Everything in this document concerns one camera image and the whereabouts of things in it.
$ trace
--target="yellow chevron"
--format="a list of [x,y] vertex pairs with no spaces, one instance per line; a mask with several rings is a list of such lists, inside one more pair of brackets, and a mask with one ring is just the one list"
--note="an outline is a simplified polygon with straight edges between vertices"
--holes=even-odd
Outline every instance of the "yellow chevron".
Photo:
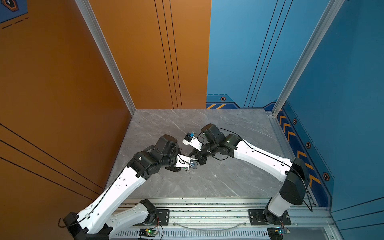
[[320,180],[310,174],[310,187],[312,188],[312,180],[315,180],[318,184],[321,184]]
[[283,115],[280,116],[280,125],[281,125],[281,119],[282,119],[282,118],[285,118],[285,119],[286,119],[286,116],[283,116]]
[[308,163],[305,163],[305,165],[306,165],[308,168],[310,168],[310,169],[313,170],[313,167],[312,167],[311,165],[309,165]]
[[220,109],[220,108],[222,108],[222,107],[224,107],[224,106],[225,106],[225,104],[221,105],[220,107],[218,107],[218,108],[216,108],[216,109]]
[[305,153],[297,151],[297,158],[300,158],[300,155],[307,157],[307,155]]
[[290,132],[290,131],[288,131],[288,136],[287,136],[287,138],[288,138],[288,142],[289,142],[289,136],[290,136],[290,135],[296,136],[296,134],[295,134],[294,132]]
[[284,123],[283,126],[284,126],[283,131],[284,131],[284,133],[285,133],[285,127],[290,127],[291,125],[289,125],[288,123]]

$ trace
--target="table surface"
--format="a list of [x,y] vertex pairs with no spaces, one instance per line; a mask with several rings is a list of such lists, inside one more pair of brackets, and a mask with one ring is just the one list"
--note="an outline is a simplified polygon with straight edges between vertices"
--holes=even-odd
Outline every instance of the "table surface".
[[[200,129],[208,123],[236,132],[253,145],[283,156],[263,109],[136,110],[107,186],[135,153],[155,145],[164,134],[175,137],[182,154],[188,155],[192,147],[181,141],[187,132],[200,133]],[[208,157],[205,165],[189,172],[181,170],[176,173],[161,168],[129,197],[273,197],[281,186],[282,182],[272,175],[245,161],[231,157],[218,161]]]

